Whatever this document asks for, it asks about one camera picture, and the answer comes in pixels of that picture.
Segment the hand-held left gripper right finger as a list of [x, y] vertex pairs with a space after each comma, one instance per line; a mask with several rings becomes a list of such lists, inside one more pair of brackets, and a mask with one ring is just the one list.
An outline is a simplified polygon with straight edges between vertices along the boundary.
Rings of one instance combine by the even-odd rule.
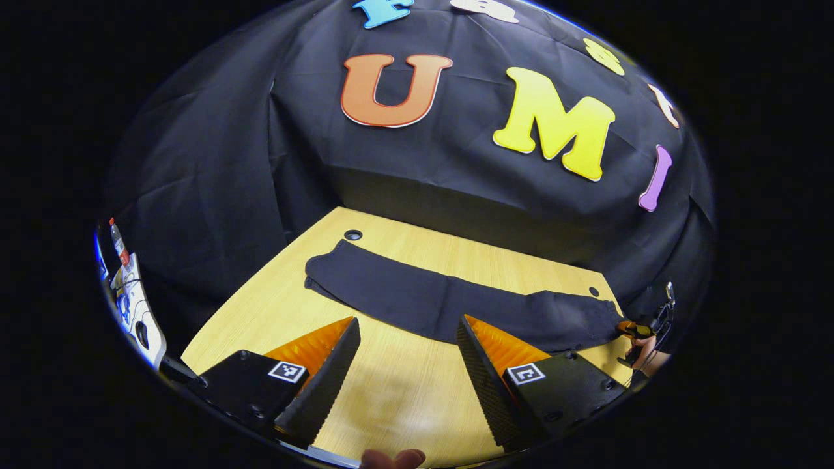
[[627, 392], [574, 350], [548, 354], [470, 315], [456, 341], [489, 430], [507, 452], [560, 439]]

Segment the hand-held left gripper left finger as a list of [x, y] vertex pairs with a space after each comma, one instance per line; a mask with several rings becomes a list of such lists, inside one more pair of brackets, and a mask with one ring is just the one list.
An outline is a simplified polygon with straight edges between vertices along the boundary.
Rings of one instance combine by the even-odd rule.
[[345, 317], [258, 354], [238, 350], [186, 386], [204, 403], [265, 438], [315, 442], [361, 342]]

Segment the black jeans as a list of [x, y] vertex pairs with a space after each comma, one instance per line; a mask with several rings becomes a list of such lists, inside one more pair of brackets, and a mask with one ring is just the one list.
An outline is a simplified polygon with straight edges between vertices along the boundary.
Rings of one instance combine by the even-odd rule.
[[546, 352], [613, 341], [623, 321], [610, 300], [553, 291], [518, 294], [420, 269], [346, 240], [305, 264], [305, 286], [368, 317], [429, 339], [456, 340], [464, 315]]

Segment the black backdrop cloth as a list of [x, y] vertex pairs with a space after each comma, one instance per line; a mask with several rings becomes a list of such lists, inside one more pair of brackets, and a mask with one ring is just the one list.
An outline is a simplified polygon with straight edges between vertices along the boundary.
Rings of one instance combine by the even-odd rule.
[[[518, 23], [414, 0], [375, 29], [357, 0], [292, 0], [201, 51], [139, 111], [105, 184], [145, 268], [198, 330], [263, 265], [338, 206], [598, 271], [628, 315], [677, 296], [669, 339], [700, 309], [717, 223], [694, 131], [621, 51], [523, 0]], [[513, 66], [549, 78], [566, 113], [616, 115], [592, 182], [498, 146]]]

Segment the clear bottle with red cap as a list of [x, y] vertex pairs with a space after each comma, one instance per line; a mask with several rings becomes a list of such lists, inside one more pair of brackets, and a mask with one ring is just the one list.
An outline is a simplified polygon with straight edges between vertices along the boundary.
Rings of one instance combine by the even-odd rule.
[[112, 238], [113, 247], [115, 253], [117, 254], [117, 258], [119, 259], [123, 267], [131, 269], [131, 267], [133, 267], [133, 259], [131, 258], [131, 255], [128, 252], [127, 247], [125, 246], [122, 234], [115, 223], [115, 219], [110, 218], [108, 220], [108, 225], [110, 235]]

